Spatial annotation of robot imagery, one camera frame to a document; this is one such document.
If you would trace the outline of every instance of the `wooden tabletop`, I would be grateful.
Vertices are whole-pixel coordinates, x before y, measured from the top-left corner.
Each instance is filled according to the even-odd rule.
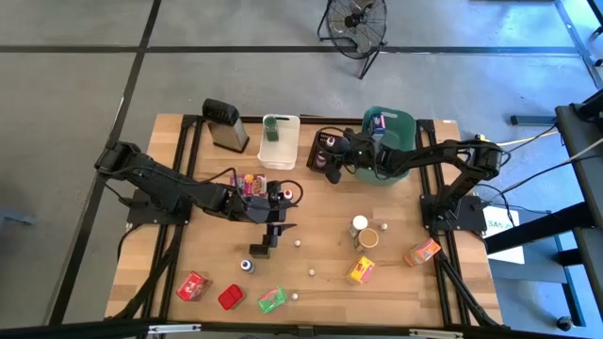
[[[162,114],[155,121],[148,155],[171,166],[180,131],[182,115]],[[262,125],[247,123],[245,129],[251,140],[244,154],[225,151],[212,145],[205,125],[194,178],[201,180],[228,167],[238,173],[266,173],[269,180],[293,179],[304,189],[299,208],[287,211],[286,222],[298,226],[283,233],[279,245],[271,249],[268,260],[253,259],[249,245],[261,243],[266,232],[263,224],[230,222],[210,217],[193,208],[189,225],[184,231],[174,290],[182,284],[191,270],[199,271],[213,280],[200,301],[185,302],[172,295],[169,320],[192,320],[236,323],[315,324],[315,325],[387,325],[442,326],[439,296],[433,261],[408,267],[402,256],[416,244],[428,239],[422,227],[418,197],[421,181],[418,169],[391,187],[370,186],[353,175],[343,173],[338,185],[331,185],[324,175],[310,171],[305,162],[315,132],[320,125],[303,124],[300,130],[298,160],[293,170],[264,169],[257,159]],[[454,121],[436,121],[437,141],[458,139]],[[188,154],[192,129],[187,138]],[[443,166],[447,184],[459,171]],[[219,179],[227,183],[226,176]],[[435,180],[431,180],[435,191]],[[297,194],[297,188],[291,188]],[[378,230],[386,222],[385,232],[376,248],[365,256],[376,263],[370,281],[350,285],[345,276],[361,256],[355,251],[348,224],[356,215],[364,215],[369,227]],[[149,273],[155,247],[157,226],[144,225],[124,241],[106,315],[120,311],[134,296]],[[456,243],[464,281],[476,300],[496,321],[501,321],[492,274],[485,248],[473,234],[457,232]],[[295,240],[301,246],[294,246]],[[252,259],[253,274],[240,268],[243,259]],[[313,268],[316,276],[308,270]],[[234,310],[224,311],[218,295],[230,284],[243,288],[247,297]],[[257,299],[270,289],[281,286],[289,295],[287,304],[263,315]],[[155,291],[152,314],[159,308],[163,281]],[[290,299],[292,293],[298,300]],[[448,282],[452,318],[459,323],[454,288]]]

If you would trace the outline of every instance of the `black fan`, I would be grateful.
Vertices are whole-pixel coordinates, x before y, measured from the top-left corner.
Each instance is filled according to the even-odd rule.
[[[325,19],[330,37],[320,36]],[[366,59],[359,76],[362,79],[386,45],[383,41],[386,28],[387,5],[384,0],[329,0],[317,34],[321,41],[330,40],[344,56]]]

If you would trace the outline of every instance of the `gray floor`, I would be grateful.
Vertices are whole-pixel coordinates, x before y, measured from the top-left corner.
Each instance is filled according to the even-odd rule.
[[[151,3],[3,1],[0,44],[136,45]],[[164,0],[151,44],[321,45],[315,33],[325,3]],[[586,41],[597,23],[584,14],[585,1],[563,3]],[[393,46],[573,46],[547,2],[389,1],[388,10],[386,39]],[[589,44],[594,55],[596,44]],[[0,206],[38,219],[34,226],[0,230],[0,327],[44,319],[132,60],[128,54],[0,54]],[[198,114],[211,97],[245,115],[360,117],[368,107],[383,105],[416,118],[456,120],[464,137],[482,133],[505,141],[543,130],[511,127],[512,114],[550,115],[556,105],[580,102],[595,91],[577,56],[382,55],[364,81],[354,78],[359,69],[339,54],[147,55],[122,139],[144,149],[157,113]],[[514,153],[489,184],[508,186],[566,157],[558,137],[543,138]],[[116,187],[131,191],[128,185]],[[508,199],[556,210],[582,198],[572,170],[565,168]],[[125,214],[114,197],[104,197],[67,321],[102,318]],[[583,270],[575,270],[588,328],[569,334],[595,336],[601,319]],[[496,286],[505,323],[558,333],[551,319],[567,315],[558,285]]]

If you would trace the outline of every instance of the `white label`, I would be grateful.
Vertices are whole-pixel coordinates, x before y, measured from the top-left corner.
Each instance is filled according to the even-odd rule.
[[[488,206],[483,209],[483,215],[486,218],[486,226],[488,227],[484,238],[494,234],[499,234],[513,227],[509,217],[507,216],[507,210],[505,208]],[[511,210],[511,218],[513,218],[515,225],[519,225],[519,213],[517,213],[517,211]],[[524,249],[521,246],[492,253],[488,255],[488,258],[515,264],[525,264]]]

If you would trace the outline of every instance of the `plastic tub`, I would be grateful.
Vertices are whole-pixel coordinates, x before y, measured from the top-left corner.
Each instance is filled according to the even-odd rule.
[[[264,130],[264,120],[276,118],[278,141],[268,141]],[[257,158],[263,167],[271,170],[293,170],[298,159],[300,139],[300,118],[296,116],[267,114],[262,119],[262,142]]]
[[[385,134],[381,139],[382,145],[401,151],[411,151],[415,148],[416,124],[415,119],[410,114],[397,109],[373,106],[365,113],[362,121],[363,131],[367,130],[368,120],[375,113],[382,113],[385,118]],[[356,171],[358,179],[365,183],[380,186],[391,186],[406,175],[408,175],[408,170],[399,176],[379,180],[375,177],[375,171],[372,169],[358,169]]]

